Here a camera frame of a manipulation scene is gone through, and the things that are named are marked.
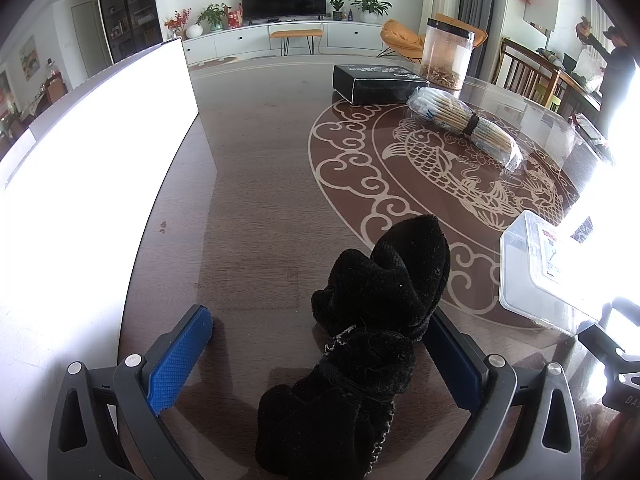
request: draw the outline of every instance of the person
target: person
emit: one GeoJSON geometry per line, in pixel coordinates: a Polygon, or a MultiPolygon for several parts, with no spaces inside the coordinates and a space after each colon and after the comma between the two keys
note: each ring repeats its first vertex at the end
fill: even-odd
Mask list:
{"type": "Polygon", "coordinates": [[[600,85],[602,103],[598,115],[597,126],[600,133],[609,138],[609,125],[614,113],[624,102],[629,85],[636,73],[636,62],[626,46],[626,41],[617,27],[611,25],[602,33],[613,43],[614,49],[609,53],[606,48],[591,33],[591,25],[583,20],[575,26],[578,39],[586,45],[591,45],[607,62],[604,77],[600,85]]]}

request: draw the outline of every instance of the silver chain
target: silver chain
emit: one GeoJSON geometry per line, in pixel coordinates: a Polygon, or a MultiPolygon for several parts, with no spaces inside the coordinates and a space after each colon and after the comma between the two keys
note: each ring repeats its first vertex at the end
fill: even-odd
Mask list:
{"type": "Polygon", "coordinates": [[[391,409],[389,410],[388,416],[386,418],[385,429],[382,430],[382,436],[380,437],[380,440],[377,441],[373,446],[371,462],[369,462],[369,467],[367,468],[367,472],[364,473],[365,477],[367,477],[369,473],[373,471],[373,466],[375,466],[376,462],[378,461],[378,457],[380,456],[380,452],[382,451],[382,445],[385,443],[386,436],[389,434],[389,431],[391,430],[391,423],[394,420],[395,412],[396,412],[396,404],[395,402],[391,401],[391,409]]]}
{"type": "Polygon", "coordinates": [[[326,345],[324,345],[324,355],[329,355],[331,352],[333,352],[336,345],[344,346],[344,342],[342,341],[342,337],[347,335],[354,328],[356,328],[356,326],[355,325],[351,325],[347,329],[345,329],[342,332],[340,332],[336,337],[331,339],[331,341],[329,341],[326,345]]]}

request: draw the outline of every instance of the black jar lid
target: black jar lid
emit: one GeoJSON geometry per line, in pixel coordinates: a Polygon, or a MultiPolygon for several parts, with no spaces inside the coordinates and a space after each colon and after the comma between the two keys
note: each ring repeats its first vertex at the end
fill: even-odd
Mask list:
{"type": "Polygon", "coordinates": [[[443,30],[444,32],[448,32],[449,34],[455,34],[456,36],[460,36],[460,38],[465,38],[466,40],[473,41],[476,36],[470,30],[466,30],[464,28],[456,27],[455,25],[451,25],[446,22],[439,22],[438,20],[434,20],[433,18],[429,18],[427,20],[427,25],[430,27],[438,28],[439,30],[443,30]]]}

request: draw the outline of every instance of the black velvet fabric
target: black velvet fabric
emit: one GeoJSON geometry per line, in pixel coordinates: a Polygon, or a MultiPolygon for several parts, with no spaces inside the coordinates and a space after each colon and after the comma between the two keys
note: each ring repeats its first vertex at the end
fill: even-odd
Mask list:
{"type": "Polygon", "coordinates": [[[349,249],[312,297],[334,339],[293,387],[258,407],[256,459],[289,480],[361,480],[388,431],[393,396],[409,385],[420,339],[449,277],[449,246],[435,216],[389,229],[370,258],[349,249]]]}
{"type": "Polygon", "coordinates": [[[449,245],[433,215],[398,222],[371,257],[347,249],[324,290],[311,298],[316,321],[331,336],[351,325],[396,330],[418,340],[449,279],[449,245]]]}
{"type": "Polygon", "coordinates": [[[399,333],[344,335],[307,377],[262,396],[258,464],[289,480],[363,478],[414,365],[413,344],[399,333]]]}

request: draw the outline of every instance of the white vase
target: white vase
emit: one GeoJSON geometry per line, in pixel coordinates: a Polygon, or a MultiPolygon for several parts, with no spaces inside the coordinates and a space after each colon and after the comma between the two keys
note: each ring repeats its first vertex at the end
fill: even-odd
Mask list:
{"type": "Polygon", "coordinates": [[[377,23],[378,15],[375,12],[369,12],[368,10],[363,10],[362,21],[365,23],[377,23]]]}
{"type": "Polygon", "coordinates": [[[199,24],[191,25],[191,27],[187,27],[187,38],[197,38],[198,36],[202,36],[202,27],[199,24]]]}

